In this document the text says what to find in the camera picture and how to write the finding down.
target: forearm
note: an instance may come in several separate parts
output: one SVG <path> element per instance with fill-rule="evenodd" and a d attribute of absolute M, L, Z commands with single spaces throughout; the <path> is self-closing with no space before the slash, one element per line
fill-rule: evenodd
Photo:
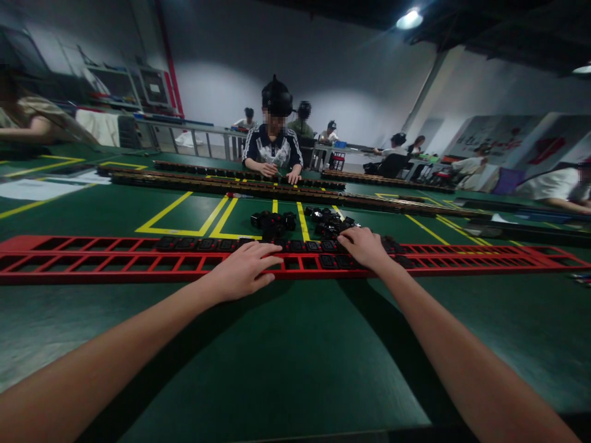
<path fill-rule="evenodd" d="M 50 144 L 54 142 L 54 137 L 51 134 L 40 134 L 27 128 L 2 128 L 0 142 Z"/>
<path fill-rule="evenodd" d="M 548 198 L 540 200 L 541 203 L 547 206 L 554 206 L 560 209 L 567 210 L 568 212 L 577 212 L 577 213 L 589 213 L 591 209 L 589 206 L 582 206 L 573 202 L 569 202 L 568 200 L 558 199 L 558 198 Z"/>
<path fill-rule="evenodd" d="M 252 169 L 252 170 L 260 170 L 260 163 L 251 159 L 251 158 L 247 158 L 244 161 L 244 166 L 246 166 L 248 169 Z"/>
<path fill-rule="evenodd" d="M 482 442 L 576 442 L 550 406 L 402 267 L 376 273 L 404 313 L 466 424 Z"/>
<path fill-rule="evenodd" d="M 0 395 L 0 435 L 74 441 L 214 298 L 206 289 L 195 294 L 185 287 L 9 388 Z"/>

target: workbench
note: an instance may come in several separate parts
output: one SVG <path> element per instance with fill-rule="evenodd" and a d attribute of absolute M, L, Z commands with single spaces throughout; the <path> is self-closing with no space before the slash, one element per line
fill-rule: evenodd
<path fill-rule="evenodd" d="M 98 153 L 82 145 L 50 150 L 28 161 L 2 160 L 0 175 L 42 177 L 82 162 L 149 169 L 154 159 L 241 167 L 177 154 L 146 158 Z M 304 175 L 318 177 L 314 172 Z M 456 196 L 495 198 L 350 184 L 347 192 L 410 194 L 443 206 L 451 206 Z M 302 206 L 305 202 L 87 185 L 50 201 L 1 198 L 0 241 L 20 234 L 256 237 L 260 231 L 250 225 L 250 214 L 271 209 L 299 213 Z M 461 230 L 467 222 L 462 218 L 340 211 L 400 243 L 511 244 L 468 237 Z M 523 223 L 513 215 L 502 216 Z M 302 219 L 288 239 L 316 238 L 313 225 L 300 225 Z M 591 260 L 589 250 L 563 249 Z M 422 277 L 419 282 L 557 412 L 591 412 L 591 290 L 564 274 Z M 0 391 L 181 286 L 1 287 Z M 197 318 L 140 372 L 86 436 L 98 441 L 222 442 L 460 422 L 380 281 L 276 281 Z"/>

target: ceiling light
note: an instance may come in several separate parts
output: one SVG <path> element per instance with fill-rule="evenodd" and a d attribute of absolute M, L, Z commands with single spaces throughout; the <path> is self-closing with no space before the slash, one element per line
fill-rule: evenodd
<path fill-rule="evenodd" d="M 591 62 L 587 66 L 582 66 L 573 70 L 573 74 L 591 74 Z"/>
<path fill-rule="evenodd" d="M 413 29 L 419 26 L 422 22 L 423 16 L 419 14 L 419 8 L 412 8 L 405 16 L 398 19 L 396 27 L 402 30 Z"/>

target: red artwork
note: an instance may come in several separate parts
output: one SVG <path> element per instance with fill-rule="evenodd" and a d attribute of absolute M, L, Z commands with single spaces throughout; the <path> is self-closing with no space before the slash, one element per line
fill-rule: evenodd
<path fill-rule="evenodd" d="M 566 144 L 564 137 L 544 138 L 536 142 L 536 157 L 528 161 L 528 164 L 540 164 L 556 154 Z"/>

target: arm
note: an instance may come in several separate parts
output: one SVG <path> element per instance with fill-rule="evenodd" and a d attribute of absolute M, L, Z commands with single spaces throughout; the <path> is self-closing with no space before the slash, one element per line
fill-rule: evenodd
<path fill-rule="evenodd" d="M 254 128 L 252 128 L 246 136 L 244 142 L 244 150 L 242 152 L 242 163 L 248 169 L 260 172 L 265 177 L 273 177 L 277 174 L 277 166 L 269 163 L 257 162 L 259 158 L 259 148 L 257 147 L 256 136 L 253 135 Z"/>
<path fill-rule="evenodd" d="M 36 143 L 48 145 L 55 141 L 53 126 L 48 119 L 36 116 L 28 128 L 0 129 L 0 142 Z"/>
<path fill-rule="evenodd" d="M 268 285 L 281 247 L 247 243 L 200 280 L 0 394 L 6 441 L 74 441 L 166 343 L 206 309 Z"/>
<path fill-rule="evenodd" d="M 552 408 L 384 251 L 352 228 L 339 242 L 388 287 L 443 386 L 481 442 L 578 442 Z"/>
<path fill-rule="evenodd" d="M 287 174 L 287 180 L 290 185 L 296 185 L 298 180 L 300 180 L 300 172 L 302 171 L 302 163 L 304 159 L 302 157 L 302 152 L 300 151 L 300 145 L 297 142 L 296 133 L 291 129 L 288 129 L 288 134 L 291 137 L 289 147 L 289 167 L 291 168 L 291 172 Z"/>
<path fill-rule="evenodd" d="M 591 214 L 591 206 L 589 205 L 589 200 L 581 202 L 580 205 L 560 198 L 547 198 L 538 201 L 547 206 L 554 206 L 560 209 L 564 209 L 568 212 L 576 212 L 578 214 Z"/>

